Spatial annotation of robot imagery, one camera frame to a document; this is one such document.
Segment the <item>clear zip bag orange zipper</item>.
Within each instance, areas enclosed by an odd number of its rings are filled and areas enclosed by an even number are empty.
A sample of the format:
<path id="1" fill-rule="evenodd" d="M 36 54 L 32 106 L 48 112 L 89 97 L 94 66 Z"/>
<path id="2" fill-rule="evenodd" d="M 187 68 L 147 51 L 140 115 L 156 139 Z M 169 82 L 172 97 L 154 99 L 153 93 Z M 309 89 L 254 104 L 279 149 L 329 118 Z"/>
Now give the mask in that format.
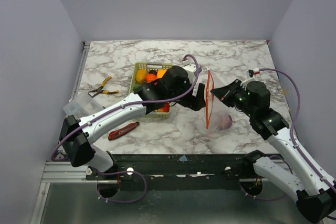
<path id="1" fill-rule="evenodd" d="M 223 87 L 223 82 L 215 76 L 209 69 L 207 70 L 207 82 L 205 87 L 205 127 L 209 132 L 219 132 L 218 121 L 225 115 L 229 114 L 228 108 L 213 94 L 211 89 Z"/>

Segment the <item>purple toy onion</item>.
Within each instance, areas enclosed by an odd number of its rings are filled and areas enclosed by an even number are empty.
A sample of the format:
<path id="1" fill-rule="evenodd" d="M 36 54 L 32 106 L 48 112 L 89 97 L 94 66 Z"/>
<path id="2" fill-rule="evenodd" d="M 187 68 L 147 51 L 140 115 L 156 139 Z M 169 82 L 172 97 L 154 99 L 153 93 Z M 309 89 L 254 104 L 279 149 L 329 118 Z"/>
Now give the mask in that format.
<path id="1" fill-rule="evenodd" d="M 225 114 L 218 121 L 218 130 L 221 131 L 221 130 L 229 129 L 232 126 L 232 124 L 233 124 L 233 119 L 231 115 Z"/>

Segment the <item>green plastic basket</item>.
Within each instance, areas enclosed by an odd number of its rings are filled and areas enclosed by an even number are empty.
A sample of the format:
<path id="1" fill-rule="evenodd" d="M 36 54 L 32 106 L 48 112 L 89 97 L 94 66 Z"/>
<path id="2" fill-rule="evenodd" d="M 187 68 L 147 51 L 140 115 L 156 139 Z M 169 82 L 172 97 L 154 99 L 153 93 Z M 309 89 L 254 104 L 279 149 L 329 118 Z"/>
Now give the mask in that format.
<path id="1" fill-rule="evenodd" d="M 141 84 L 163 77 L 167 69 L 172 68 L 172 66 L 170 63 L 136 62 L 133 68 L 129 93 L 132 93 Z M 163 108 L 150 112 L 146 117 L 166 119 L 170 116 L 171 110 L 170 105 L 167 103 Z"/>

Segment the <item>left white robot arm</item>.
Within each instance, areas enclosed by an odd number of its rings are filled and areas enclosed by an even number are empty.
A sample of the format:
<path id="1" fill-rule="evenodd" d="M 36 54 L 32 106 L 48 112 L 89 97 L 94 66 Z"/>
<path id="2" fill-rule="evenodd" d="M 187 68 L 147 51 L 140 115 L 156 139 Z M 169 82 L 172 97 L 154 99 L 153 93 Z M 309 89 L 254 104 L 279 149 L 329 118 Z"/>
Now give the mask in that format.
<path id="1" fill-rule="evenodd" d="M 117 171 L 114 159 L 107 151 L 95 147 L 94 143 L 121 124 L 161 109 L 170 102 L 194 111 L 204 108 L 205 86 L 199 84 L 197 94 L 193 95 L 201 71 L 201 67 L 196 65 L 173 66 L 162 78 L 140 85 L 123 100 L 106 109 L 79 119 L 73 115 L 67 116 L 59 143 L 71 165 L 88 165 L 104 179 L 112 179 Z"/>

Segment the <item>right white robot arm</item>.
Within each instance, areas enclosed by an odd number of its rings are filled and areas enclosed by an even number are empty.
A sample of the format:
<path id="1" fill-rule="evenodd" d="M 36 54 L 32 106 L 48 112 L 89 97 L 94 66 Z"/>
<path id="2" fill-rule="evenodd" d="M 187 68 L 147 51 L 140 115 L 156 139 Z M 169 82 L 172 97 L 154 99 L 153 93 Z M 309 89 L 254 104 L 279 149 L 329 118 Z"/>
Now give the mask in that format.
<path id="1" fill-rule="evenodd" d="M 295 203 L 311 223 L 318 223 L 335 211 L 335 179 L 328 174 L 294 137 L 285 118 L 270 107 L 270 91 L 260 81 L 235 80 L 211 90 L 227 107 L 236 108 L 249 117 L 250 125 L 272 145 L 293 169 L 290 173 L 261 152 L 243 162 L 242 173 L 249 178 L 260 175 Z"/>

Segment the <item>red toy apple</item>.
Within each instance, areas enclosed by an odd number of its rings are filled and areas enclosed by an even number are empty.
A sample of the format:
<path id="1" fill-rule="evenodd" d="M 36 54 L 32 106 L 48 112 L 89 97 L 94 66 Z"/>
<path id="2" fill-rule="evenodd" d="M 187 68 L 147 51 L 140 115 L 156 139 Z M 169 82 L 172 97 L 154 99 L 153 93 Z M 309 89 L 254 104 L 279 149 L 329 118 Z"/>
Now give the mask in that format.
<path id="1" fill-rule="evenodd" d="M 164 107 L 158 109 L 158 112 L 160 113 L 168 113 L 170 111 L 170 104 L 166 103 Z"/>

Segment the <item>yellow bell pepper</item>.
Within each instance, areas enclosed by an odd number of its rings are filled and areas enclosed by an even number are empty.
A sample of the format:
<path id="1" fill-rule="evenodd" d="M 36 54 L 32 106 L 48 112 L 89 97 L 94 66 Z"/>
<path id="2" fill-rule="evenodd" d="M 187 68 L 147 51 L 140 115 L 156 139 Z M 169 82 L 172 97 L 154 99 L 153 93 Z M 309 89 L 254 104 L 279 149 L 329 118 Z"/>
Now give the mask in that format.
<path id="1" fill-rule="evenodd" d="M 157 71 L 156 77 L 160 79 L 165 75 L 166 72 L 167 72 L 167 69 L 160 69 Z"/>

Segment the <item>orange toy pumpkin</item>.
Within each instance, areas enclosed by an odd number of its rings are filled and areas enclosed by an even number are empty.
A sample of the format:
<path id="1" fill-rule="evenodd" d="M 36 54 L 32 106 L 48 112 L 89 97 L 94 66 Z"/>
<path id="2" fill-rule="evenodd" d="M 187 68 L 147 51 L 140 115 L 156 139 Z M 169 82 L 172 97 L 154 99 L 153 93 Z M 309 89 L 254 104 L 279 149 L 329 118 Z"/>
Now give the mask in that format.
<path id="1" fill-rule="evenodd" d="M 145 80 L 147 83 L 150 83 L 152 81 L 155 81 L 157 77 L 154 74 L 147 74 L 145 77 Z"/>

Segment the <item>brown toy potato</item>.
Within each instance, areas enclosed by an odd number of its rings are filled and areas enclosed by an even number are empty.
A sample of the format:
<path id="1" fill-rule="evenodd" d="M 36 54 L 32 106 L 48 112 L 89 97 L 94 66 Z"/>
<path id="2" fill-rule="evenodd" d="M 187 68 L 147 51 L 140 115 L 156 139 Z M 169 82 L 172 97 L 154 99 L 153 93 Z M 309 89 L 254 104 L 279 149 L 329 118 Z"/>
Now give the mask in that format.
<path id="1" fill-rule="evenodd" d="M 143 84 L 146 81 L 147 75 L 148 72 L 146 69 L 139 69 L 135 75 L 136 83 Z"/>

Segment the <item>red black utility knife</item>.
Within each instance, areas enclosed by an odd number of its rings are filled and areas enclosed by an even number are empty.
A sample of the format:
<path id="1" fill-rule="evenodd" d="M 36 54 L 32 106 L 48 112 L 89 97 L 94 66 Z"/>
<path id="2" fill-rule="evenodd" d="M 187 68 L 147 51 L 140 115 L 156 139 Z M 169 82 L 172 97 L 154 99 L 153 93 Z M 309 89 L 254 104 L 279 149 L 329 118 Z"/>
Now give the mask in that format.
<path id="1" fill-rule="evenodd" d="M 137 121 L 137 122 L 130 123 L 130 124 L 124 126 L 123 128 L 112 131 L 112 132 L 109 133 L 108 140 L 109 141 L 116 140 L 116 139 L 128 134 L 129 132 L 133 131 L 139 125 L 140 125 L 140 122 Z"/>

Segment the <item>clear plastic screw box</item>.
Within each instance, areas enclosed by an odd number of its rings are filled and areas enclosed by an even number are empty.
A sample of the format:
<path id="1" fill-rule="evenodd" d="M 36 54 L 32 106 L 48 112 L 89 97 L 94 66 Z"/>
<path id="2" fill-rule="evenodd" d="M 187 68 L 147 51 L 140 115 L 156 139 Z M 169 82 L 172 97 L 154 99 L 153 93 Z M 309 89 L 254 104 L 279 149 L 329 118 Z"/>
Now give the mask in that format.
<path id="1" fill-rule="evenodd" d="M 103 106 L 86 92 L 79 93 L 63 107 L 63 111 L 67 115 L 73 115 L 77 119 L 98 113 L 101 110 L 103 110 Z"/>

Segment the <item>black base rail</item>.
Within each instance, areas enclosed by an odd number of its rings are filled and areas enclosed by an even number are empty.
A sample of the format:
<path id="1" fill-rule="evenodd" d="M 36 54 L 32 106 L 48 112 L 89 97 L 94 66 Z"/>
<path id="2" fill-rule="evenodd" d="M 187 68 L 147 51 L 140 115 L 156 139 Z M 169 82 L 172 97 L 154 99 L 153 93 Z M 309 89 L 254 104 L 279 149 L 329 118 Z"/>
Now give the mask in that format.
<path id="1" fill-rule="evenodd" d="M 118 184 L 121 190 L 239 190 L 241 182 L 253 182 L 257 174 L 249 154 L 117 154 L 116 165 L 106 175 L 93 171 L 88 181 Z"/>

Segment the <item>yellow handled pliers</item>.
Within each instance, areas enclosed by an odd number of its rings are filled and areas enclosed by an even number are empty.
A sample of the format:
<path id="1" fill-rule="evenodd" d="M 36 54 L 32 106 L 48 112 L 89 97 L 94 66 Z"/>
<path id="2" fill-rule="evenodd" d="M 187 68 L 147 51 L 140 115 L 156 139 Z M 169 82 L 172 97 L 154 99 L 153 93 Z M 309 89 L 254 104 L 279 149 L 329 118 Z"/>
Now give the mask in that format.
<path id="1" fill-rule="evenodd" d="M 88 94 L 89 94 L 92 98 L 96 97 L 96 96 L 99 95 L 99 94 L 107 94 L 107 95 L 118 94 L 118 93 L 119 93 L 119 90 L 109 91 L 109 90 L 106 90 L 106 89 L 105 89 L 105 85 L 106 85 L 106 83 L 107 83 L 109 80 L 111 80 L 111 79 L 112 79 L 112 77 L 111 77 L 111 76 L 108 76 L 106 79 L 103 80 L 103 82 L 101 83 L 100 87 L 98 87 L 97 89 L 88 91 Z"/>

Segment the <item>aluminium frame profile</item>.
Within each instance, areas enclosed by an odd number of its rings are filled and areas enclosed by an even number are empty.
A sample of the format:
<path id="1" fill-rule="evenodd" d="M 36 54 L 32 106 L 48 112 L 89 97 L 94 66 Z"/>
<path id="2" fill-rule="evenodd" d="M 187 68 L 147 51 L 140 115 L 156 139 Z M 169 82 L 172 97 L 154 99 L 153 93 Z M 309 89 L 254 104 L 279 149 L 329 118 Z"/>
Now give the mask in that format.
<path id="1" fill-rule="evenodd" d="M 71 101 L 78 94 L 81 77 L 85 68 L 85 63 L 90 48 L 90 41 L 83 42 L 83 51 L 80 58 L 79 69 L 76 74 L 75 83 L 70 95 Z M 42 174 L 41 183 L 71 183 L 84 180 L 84 168 L 73 168 L 69 162 L 46 162 Z"/>

